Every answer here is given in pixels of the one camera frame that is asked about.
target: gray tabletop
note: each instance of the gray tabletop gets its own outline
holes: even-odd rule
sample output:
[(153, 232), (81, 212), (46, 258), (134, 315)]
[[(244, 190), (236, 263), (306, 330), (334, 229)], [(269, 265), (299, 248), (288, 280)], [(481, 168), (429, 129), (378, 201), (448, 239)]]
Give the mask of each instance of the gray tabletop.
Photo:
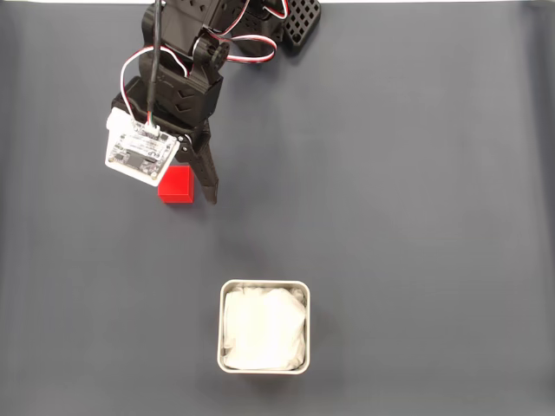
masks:
[[(0, 4), (2, 416), (553, 415), (534, 13), (325, 5), (225, 66), (219, 202), (172, 207), (103, 164), (143, 10)], [(231, 278), (309, 285), (306, 374), (218, 368)]]

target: red cube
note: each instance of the red cube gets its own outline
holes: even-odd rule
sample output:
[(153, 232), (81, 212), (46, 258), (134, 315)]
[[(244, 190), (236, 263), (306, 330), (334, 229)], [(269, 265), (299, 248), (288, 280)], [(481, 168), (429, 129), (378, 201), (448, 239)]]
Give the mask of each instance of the red cube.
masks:
[(194, 201), (193, 169), (170, 166), (158, 185), (158, 196), (165, 204), (191, 204)]

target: circuit board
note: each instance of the circuit board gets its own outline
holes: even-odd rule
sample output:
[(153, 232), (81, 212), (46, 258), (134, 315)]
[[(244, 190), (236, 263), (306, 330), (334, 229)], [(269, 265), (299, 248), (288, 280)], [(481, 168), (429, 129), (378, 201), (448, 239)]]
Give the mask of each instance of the circuit board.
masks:
[(158, 186), (179, 149), (171, 134), (134, 121), (113, 108), (108, 117), (106, 166), (152, 186)]

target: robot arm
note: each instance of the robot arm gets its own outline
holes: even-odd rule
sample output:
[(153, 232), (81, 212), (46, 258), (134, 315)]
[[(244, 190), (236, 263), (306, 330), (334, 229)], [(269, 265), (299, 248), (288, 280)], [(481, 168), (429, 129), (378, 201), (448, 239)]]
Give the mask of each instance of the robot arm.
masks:
[[(180, 142), (175, 158), (193, 169), (202, 185), (206, 200), (216, 204), (218, 175), (210, 151), (208, 118), (214, 113), (223, 77), (219, 70), (226, 61), (263, 62), (264, 58), (230, 56), (229, 39), (223, 36), (267, 39), (265, 42), (241, 42), (239, 47), (248, 56), (264, 56), (269, 60), (269, 45), (283, 43), (297, 53), (320, 18), (317, 0), (167, 0), (161, 11), (161, 44), (171, 49), (183, 64), (183, 71), (169, 54), (162, 54), (153, 65), (154, 53), (140, 56), (140, 76), (126, 86), (132, 116), (141, 123), (149, 117), (148, 89), (155, 82), (152, 122), (161, 132), (171, 134)], [(142, 19), (145, 46), (154, 43), (154, 6)], [(157, 68), (155, 77), (153, 68)], [(122, 94), (112, 107), (126, 111)]]

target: black pegboard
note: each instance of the black pegboard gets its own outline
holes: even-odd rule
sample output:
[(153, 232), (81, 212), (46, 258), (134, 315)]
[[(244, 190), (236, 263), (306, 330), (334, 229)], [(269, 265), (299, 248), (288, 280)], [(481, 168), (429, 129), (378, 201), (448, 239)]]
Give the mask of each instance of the black pegboard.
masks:
[(291, 53), (297, 54), (320, 21), (322, 6), (317, 0), (290, 0), (289, 10), (285, 19), (284, 43)]

